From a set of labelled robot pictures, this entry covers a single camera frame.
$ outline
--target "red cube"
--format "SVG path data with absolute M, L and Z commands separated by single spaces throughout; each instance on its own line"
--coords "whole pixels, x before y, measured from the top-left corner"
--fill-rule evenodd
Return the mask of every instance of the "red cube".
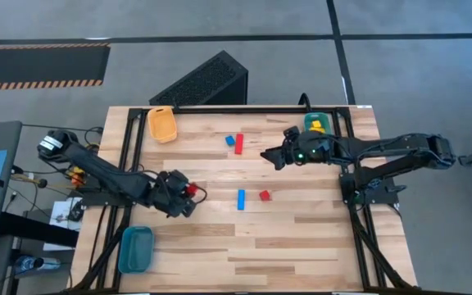
M 188 185 L 186 190 L 187 190 L 187 193 L 190 195 L 190 197 L 194 197 L 194 195 L 197 192 L 197 185 L 195 183 L 191 183 Z
M 263 191 L 260 193 L 260 198 L 262 201 L 270 201 L 270 194 L 267 191 Z

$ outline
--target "water bottle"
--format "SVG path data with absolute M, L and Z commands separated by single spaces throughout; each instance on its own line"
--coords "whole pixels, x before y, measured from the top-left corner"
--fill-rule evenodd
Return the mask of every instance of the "water bottle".
M 16 261 L 16 274 L 30 270 L 56 270 L 61 262 L 56 258 L 21 256 Z

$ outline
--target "orange bin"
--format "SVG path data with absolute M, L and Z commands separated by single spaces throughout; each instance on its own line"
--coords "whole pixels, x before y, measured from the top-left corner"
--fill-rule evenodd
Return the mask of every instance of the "orange bin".
M 168 143 L 178 136 L 172 107 L 154 107 L 148 111 L 148 125 L 151 136 L 159 143 Z

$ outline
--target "black box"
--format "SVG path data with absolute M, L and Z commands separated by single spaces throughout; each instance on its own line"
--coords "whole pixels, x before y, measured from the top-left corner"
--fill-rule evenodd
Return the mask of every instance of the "black box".
M 248 70 L 226 51 L 216 54 L 149 100 L 152 106 L 245 105 Z

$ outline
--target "gray floor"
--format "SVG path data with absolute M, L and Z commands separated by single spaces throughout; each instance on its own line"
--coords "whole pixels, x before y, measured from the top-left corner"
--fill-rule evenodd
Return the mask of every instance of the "gray floor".
M 343 34 L 472 33 L 469 1 L 335 2 Z M 0 39 L 330 32 L 324 0 L 0 0 Z M 344 47 L 356 102 L 374 106 L 383 136 L 440 133 L 458 154 L 472 151 L 472 40 L 346 41 Z M 102 87 L 0 91 L 0 120 L 102 125 L 109 106 L 147 104 L 222 49 L 249 69 L 251 104 L 295 103 L 301 92 L 314 104 L 345 103 L 332 41 L 126 43 L 112 45 Z M 17 165 L 49 169 L 35 152 L 46 131 L 24 129 Z M 420 170 L 397 183 L 408 185 L 400 199 L 420 286 L 472 293 L 472 168 Z M 31 187 L 14 187 L 33 196 Z M 42 208 L 64 199 L 39 196 Z M 10 211 L 29 208 L 18 199 Z M 65 284 L 66 273 L 27 278 L 19 293 Z

